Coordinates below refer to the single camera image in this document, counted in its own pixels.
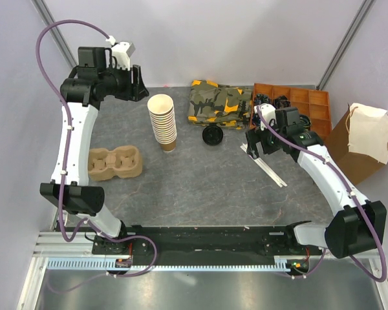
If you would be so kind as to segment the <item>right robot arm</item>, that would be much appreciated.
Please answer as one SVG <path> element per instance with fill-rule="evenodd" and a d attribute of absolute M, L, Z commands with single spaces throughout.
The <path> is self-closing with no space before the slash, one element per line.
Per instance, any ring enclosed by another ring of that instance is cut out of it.
<path fill-rule="evenodd" d="M 246 133 L 246 152 L 259 158 L 257 144 L 264 154 L 282 150 L 304 169 L 324 195 L 332 211 L 328 225 L 299 222 L 283 238 L 290 254 L 307 245 L 328 249 L 336 258 L 346 258 L 377 249 L 382 253 L 387 210 L 382 202 L 370 201 L 334 163 L 323 140 L 307 130 L 295 107 L 276 109 L 270 104 L 254 108 L 260 124 Z"/>

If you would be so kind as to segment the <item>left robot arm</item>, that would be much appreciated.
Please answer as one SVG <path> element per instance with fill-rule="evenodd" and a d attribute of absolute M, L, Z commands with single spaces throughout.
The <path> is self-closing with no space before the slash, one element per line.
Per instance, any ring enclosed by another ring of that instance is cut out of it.
<path fill-rule="evenodd" d="M 51 180 L 39 188 L 42 197 L 57 208 L 62 233 L 66 232 L 63 213 L 76 215 L 99 236 L 107 238 L 106 245 L 115 254 L 128 249 L 129 239 L 123 222 L 105 206 L 104 190 L 89 185 L 88 159 L 101 102 L 107 96 L 137 102 L 149 95 L 140 66 L 131 64 L 133 48 L 129 42 L 115 43 L 110 48 L 79 47 L 79 64 L 60 86 L 62 130 L 58 159 Z"/>

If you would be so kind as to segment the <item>white wrapped straw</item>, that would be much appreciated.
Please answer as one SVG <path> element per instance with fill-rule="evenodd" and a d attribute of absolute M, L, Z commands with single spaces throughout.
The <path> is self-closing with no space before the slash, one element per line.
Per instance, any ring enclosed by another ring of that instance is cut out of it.
<path fill-rule="evenodd" d="M 287 187 L 286 182 L 261 158 L 253 159 L 251 155 L 248 156 L 269 176 L 279 187 Z"/>

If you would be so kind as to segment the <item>stack of paper cups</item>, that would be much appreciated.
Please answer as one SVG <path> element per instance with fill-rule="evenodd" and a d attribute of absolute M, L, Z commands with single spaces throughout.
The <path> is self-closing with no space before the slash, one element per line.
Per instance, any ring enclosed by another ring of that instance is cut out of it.
<path fill-rule="evenodd" d="M 177 126 L 173 99 L 166 94 L 149 98 L 147 108 L 153 133 L 164 152 L 172 152 L 177 145 Z"/>

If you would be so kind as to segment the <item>dark rolled band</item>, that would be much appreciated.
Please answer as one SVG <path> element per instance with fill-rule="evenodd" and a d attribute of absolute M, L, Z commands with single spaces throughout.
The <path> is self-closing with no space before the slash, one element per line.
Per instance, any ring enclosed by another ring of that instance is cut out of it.
<path fill-rule="evenodd" d="M 254 105 L 269 104 L 271 105 L 271 99 L 266 94 L 257 94 L 254 98 Z"/>

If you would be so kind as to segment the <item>black rolled band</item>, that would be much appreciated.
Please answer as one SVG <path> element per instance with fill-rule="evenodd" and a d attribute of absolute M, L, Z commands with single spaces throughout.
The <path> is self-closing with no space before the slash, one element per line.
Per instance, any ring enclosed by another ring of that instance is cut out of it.
<path fill-rule="evenodd" d="M 276 109 L 287 108 L 287 107 L 290 107 L 290 101 L 285 95 L 280 95 L 273 100 L 273 106 Z"/>

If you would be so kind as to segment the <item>camouflage folded cloth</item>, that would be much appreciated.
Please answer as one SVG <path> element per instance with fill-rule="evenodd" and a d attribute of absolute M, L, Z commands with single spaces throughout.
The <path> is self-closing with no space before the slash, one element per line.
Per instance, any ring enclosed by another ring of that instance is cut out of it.
<path fill-rule="evenodd" d="M 250 88 L 194 80 L 189 93 L 188 121 L 203 127 L 244 129 L 250 122 L 252 94 Z"/>

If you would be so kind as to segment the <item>cardboard cup carrier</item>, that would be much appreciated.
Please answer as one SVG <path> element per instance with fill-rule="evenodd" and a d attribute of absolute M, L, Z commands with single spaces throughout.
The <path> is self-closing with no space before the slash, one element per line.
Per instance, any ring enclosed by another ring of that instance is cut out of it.
<path fill-rule="evenodd" d="M 135 178 L 141 175 L 143 159 L 139 149 L 133 145 L 91 149 L 88 158 L 88 175 L 93 181 L 110 180 L 113 177 Z"/>

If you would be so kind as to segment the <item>orange compartment tray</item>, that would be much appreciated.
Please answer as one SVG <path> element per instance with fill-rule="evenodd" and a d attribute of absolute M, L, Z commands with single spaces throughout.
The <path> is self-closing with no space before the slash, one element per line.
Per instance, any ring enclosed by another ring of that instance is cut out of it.
<path fill-rule="evenodd" d="M 258 94 L 267 95 L 271 100 L 285 96 L 292 107 L 297 107 L 301 114 L 310 118 L 311 130 L 325 140 L 331 130 L 331 116 L 329 107 L 329 93 L 320 90 L 310 90 L 307 87 L 298 88 L 285 85 L 269 85 L 255 83 L 253 98 Z"/>

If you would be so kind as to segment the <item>brown paper bag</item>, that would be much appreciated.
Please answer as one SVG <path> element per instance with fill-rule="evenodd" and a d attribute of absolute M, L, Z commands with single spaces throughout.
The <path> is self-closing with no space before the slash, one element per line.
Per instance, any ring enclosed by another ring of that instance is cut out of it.
<path fill-rule="evenodd" d="M 349 105 L 325 145 L 349 181 L 360 184 L 388 163 L 388 112 L 361 103 Z"/>

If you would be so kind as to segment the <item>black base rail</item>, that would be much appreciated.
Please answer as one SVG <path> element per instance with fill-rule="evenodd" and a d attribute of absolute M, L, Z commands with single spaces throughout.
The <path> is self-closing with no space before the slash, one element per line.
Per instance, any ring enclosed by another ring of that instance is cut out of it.
<path fill-rule="evenodd" d="M 95 236 L 93 254 L 130 254 L 147 265 L 269 264 L 276 256 L 321 254 L 315 246 L 299 245 L 290 226 L 251 227 L 127 227 L 127 236 L 138 238 L 114 243 Z"/>

